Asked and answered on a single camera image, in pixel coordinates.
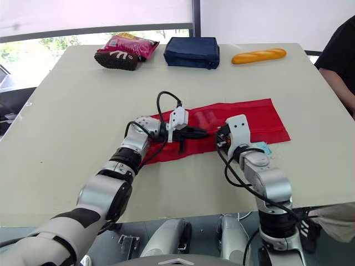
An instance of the black shirt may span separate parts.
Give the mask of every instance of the black shirt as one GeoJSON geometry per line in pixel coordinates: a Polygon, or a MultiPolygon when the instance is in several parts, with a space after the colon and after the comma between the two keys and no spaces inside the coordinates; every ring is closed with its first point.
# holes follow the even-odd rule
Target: black shirt
{"type": "Polygon", "coordinates": [[[334,32],[315,66],[336,72],[355,95],[355,16],[334,32]]]}

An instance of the pink snack bag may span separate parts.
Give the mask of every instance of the pink snack bag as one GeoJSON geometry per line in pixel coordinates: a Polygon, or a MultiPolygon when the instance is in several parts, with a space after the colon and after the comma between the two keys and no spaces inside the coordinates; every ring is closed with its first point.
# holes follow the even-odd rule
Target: pink snack bag
{"type": "Polygon", "coordinates": [[[99,49],[98,52],[112,52],[121,50],[124,52],[134,53],[140,61],[145,61],[151,57],[159,42],[133,36],[127,32],[119,33],[113,36],[107,44],[99,49]]]}

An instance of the navy blue pouch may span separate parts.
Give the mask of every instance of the navy blue pouch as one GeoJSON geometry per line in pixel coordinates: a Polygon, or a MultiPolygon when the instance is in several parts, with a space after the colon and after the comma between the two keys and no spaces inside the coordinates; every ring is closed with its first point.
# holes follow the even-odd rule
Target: navy blue pouch
{"type": "Polygon", "coordinates": [[[172,37],[164,58],[170,66],[216,69],[220,63],[220,48],[214,37],[172,37]]]}

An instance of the bread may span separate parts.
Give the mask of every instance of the bread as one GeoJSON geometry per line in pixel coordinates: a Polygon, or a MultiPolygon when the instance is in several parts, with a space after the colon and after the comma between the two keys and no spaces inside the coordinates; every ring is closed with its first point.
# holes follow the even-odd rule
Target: bread
{"type": "Polygon", "coordinates": [[[250,53],[236,54],[232,58],[233,64],[245,64],[263,60],[278,59],[286,56],[286,51],[281,48],[274,48],[250,53]]]}

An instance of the red fabric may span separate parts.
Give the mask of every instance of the red fabric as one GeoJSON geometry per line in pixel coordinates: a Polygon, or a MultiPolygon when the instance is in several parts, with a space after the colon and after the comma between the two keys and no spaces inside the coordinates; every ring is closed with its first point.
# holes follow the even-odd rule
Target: red fabric
{"type": "MultiPolygon", "coordinates": [[[[212,104],[188,110],[189,126],[206,129],[210,136],[198,140],[185,140],[184,153],[179,154],[179,143],[167,143],[164,149],[149,163],[166,162],[184,158],[192,154],[215,151],[215,135],[218,126],[226,124],[226,119],[235,115],[246,115],[251,142],[264,141],[268,144],[289,141],[290,137],[282,124],[271,99],[246,101],[234,104],[212,104]]],[[[163,113],[164,121],[169,122],[171,111],[163,113]]],[[[161,144],[153,143],[146,158],[151,156],[161,144]]]]}

